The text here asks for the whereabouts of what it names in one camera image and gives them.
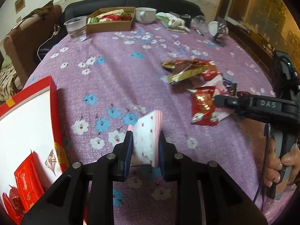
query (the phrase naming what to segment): cardboard box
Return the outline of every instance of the cardboard box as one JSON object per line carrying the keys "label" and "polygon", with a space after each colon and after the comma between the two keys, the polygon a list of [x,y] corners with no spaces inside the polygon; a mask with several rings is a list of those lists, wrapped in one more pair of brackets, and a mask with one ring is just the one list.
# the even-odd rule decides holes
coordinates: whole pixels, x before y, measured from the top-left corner
{"label": "cardboard box", "polygon": [[105,23],[94,23],[86,25],[86,33],[98,33],[98,32],[107,32],[107,31],[130,31],[132,21],[135,17],[135,7],[108,7],[108,8],[100,8],[96,12],[92,13],[88,16],[86,22],[89,18],[94,18],[102,13],[107,13],[110,11],[123,9],[125,13],[130,13],[132,19],[130,21],[110,21]]}

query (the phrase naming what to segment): box of vegetables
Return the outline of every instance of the box of vegetables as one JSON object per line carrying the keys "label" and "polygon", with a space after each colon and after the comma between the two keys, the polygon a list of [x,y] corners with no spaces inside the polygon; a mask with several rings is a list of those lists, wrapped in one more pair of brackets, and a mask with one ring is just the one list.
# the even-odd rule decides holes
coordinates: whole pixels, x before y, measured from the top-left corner
{"label": "box of vegetables", "polygon": [[129,31],[135,16],[135,7],[101,8],[87,18],[86,33]]}

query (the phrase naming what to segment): water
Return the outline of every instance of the water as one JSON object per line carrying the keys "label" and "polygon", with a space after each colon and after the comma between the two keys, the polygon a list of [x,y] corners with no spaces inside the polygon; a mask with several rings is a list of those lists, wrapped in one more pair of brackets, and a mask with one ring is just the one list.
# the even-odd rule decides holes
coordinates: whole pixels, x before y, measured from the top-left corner
{"label": "water", "polygon": [[86,26],[83,26],[77,30],[68,31],[72,42],[81,42],[86,39]]}

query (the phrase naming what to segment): black leather couch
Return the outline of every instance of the black leather couch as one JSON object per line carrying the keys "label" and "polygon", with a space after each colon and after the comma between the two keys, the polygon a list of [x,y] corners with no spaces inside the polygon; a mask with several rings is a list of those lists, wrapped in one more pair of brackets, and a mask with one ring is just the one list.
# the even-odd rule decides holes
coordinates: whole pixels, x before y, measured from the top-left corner
{"label": "black leather couch", "polygon": [[[185,0],[85,0],[75,2],[66,7],[59,20],[61,31],[41,46],[39,56],[43,59],[50,49],[67,35],[64,26],[66,21],[79,16],[90,15],[99,8],[118,6],[152,7],[157,9],[157,12],[167,13],[171,11],[180,15],[189,14],[191,17],[203,15],[196,4]],[[34,61],[39,64],[40,60],[37,55],[34,55]]]}

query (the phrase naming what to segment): brown armchair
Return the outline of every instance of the brown armchair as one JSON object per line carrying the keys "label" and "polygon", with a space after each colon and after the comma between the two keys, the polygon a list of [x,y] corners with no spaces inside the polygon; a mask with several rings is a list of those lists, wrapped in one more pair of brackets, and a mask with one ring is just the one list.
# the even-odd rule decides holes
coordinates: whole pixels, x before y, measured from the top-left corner
{"label": "brown armchair", "polygon": [[4,49],[10,56],[22,85],[25,85],[37,67],[33,56],[39,46],[52,36],[54,25],[59,23],[61,14],[61,7],[55,5],[45,20],[35,14],[25,19],[5,37]]}

